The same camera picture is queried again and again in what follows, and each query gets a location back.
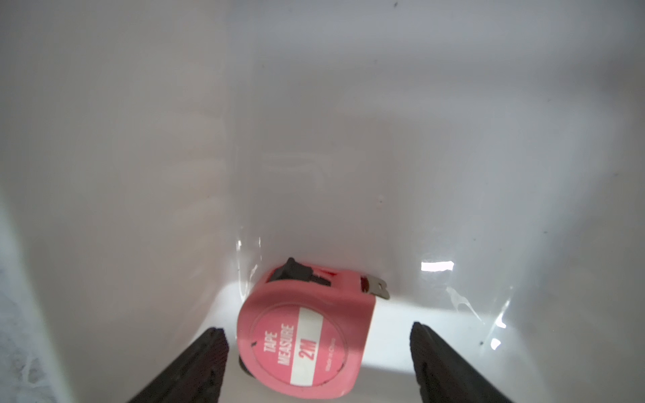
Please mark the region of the white plastic storage box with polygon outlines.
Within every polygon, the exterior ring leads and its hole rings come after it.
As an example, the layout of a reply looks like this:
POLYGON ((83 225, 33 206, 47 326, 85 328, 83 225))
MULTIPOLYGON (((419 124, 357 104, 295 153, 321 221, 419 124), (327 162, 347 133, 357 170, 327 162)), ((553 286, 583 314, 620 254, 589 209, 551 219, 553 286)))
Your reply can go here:
POLYGON ((641 1, 4 1, 1 399, 126 402, 294 258, 516 402, 644 399, 641 1))

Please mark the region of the pink tape measure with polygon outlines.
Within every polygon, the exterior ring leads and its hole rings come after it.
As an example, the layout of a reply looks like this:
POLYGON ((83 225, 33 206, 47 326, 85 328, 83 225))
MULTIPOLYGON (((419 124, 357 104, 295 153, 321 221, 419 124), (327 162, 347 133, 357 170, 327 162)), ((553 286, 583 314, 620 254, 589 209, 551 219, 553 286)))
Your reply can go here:
POLYGON ((289 258, 261 278, 240 309, 240 362, 287 396, 345 396, 359 376, 376 301, 389 297, 374 275, 289 258))

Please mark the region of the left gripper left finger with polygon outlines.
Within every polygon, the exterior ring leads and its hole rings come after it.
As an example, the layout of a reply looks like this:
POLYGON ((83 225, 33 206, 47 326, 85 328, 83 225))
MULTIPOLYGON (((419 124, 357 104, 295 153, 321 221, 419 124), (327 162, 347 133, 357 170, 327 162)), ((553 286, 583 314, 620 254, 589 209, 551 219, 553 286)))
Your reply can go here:
POLYGON ((130 402, 217 403, 228 352, 224 330, 210 327, 130 402))

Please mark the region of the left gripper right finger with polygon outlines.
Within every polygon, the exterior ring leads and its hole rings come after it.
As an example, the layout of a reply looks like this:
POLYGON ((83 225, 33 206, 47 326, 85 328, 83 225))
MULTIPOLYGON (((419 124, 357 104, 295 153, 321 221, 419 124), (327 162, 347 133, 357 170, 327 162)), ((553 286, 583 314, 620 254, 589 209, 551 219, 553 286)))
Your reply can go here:
POLYGON ((510 401, 427 325, 413 324, 410 351, 422 402, 510 401))

